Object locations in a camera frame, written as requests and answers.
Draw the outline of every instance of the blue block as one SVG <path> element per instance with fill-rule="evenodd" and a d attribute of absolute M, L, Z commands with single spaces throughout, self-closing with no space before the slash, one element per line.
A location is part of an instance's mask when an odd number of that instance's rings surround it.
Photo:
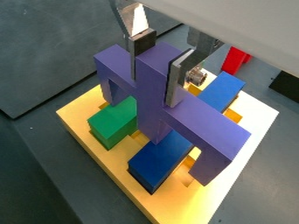
<path fill-rule="evenodd" d="M 174 130 L 159 144 L 149 142 L 128 161 L 128 171 L 152 194 L 183 161 L 192 143 Z"/>
<path fill-rule="evenodd" d="M 214 82 L 203 89 L 198 98 L 223 113 L 244 85 L 244 81 L 222 72 Z"/>

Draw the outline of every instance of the purple block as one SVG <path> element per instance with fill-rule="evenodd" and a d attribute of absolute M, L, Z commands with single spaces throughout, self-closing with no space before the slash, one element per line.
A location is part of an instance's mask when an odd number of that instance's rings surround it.
<path fill-rule="evenodd" d="M 174 129 L 200 148 L 191 175 L 207 185 L 238 155 L 250 133 L 190 93 L 174 108 L 164 105 L 168 64 L 180 53 L 160 43 L 140 54 L 133 82 L 128 52 L 113 45 L 95 56 L 97 74 L 112 105 L 128 95 L 136 98 L 137 128 L 155 144 Z"/>
<path fill-rule="evenodd" d="M 129 95 L 136 96 L 136 83 L 131 79 L 129 53 L 112 45 L 95 56 L 99 84 L 111 105 L 117 105 Z"/>
<path fill-rule="evenodd" d="M 158 144 L 172 130 L 162 120 L 168 63 L 180 51 L 160 44 L 135 59 L 137 128 Z"/>

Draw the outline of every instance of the yellow board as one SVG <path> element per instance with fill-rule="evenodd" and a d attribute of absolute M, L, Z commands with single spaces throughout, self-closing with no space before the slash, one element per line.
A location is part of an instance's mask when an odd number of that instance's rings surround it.
<path fill-rule="evenodd" d="M 244 99 L 250 100 L 251 106 L 259 103 L 247 94 L 244 94 Z M 259 122 L 258 124 L 243 116 L 240 122 L 248 125 L 250 131 L 255 131 L 254 128 L 258 127 L 258 133 L 251 135 L 234 162 L 207 186 L 202 186 L 191 176 L 188 177 L 188 169 L 194 159 L 200 154 L 194 151 L 163 182 L 155 194 L 151 195 L 127 171 L 127 161 L 145 145 L 148 141 L 145 136 L 136 132 L 132 136 L 127 136 L 112 150 L 107 151 L 89 134 L 87 120 L 99 112 L 99 107 L 103 104 L 105 104 L 105 101 L 97 86 L 57 111 L 69 133 L 152 223 L 208 223 L 275 120 L 276 112 L 263 104 L 262 108 L 264 107 L 266 112 L 272 114 L 266 116 L 264 123 Z M 251 109 L 247 113 L 244 110 L 243 113 L 252 115 L 252 113 L 255 114 L 252 111 Z"/>

